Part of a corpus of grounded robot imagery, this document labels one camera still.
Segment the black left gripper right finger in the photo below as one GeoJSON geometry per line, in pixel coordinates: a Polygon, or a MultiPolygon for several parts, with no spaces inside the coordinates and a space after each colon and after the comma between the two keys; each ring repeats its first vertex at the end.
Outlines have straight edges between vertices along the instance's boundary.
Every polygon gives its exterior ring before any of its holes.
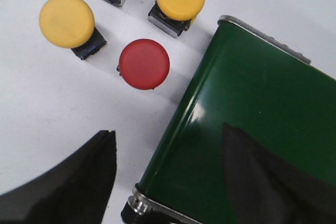
{"type": "Polygon", "coordinates": [[[335,186],[223,124],[225,183],[238,223],[335,223],[335,186]]]}

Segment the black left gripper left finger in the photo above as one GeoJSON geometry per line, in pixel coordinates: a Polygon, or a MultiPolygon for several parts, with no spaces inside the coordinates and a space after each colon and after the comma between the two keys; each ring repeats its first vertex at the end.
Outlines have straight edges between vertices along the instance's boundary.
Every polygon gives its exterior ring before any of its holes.
{"type": "Polygon", "coordinates": [[[49,171],[1,195],[1,223],[102,223],[117,173],[114,131],[99,131],[49,171]]]}

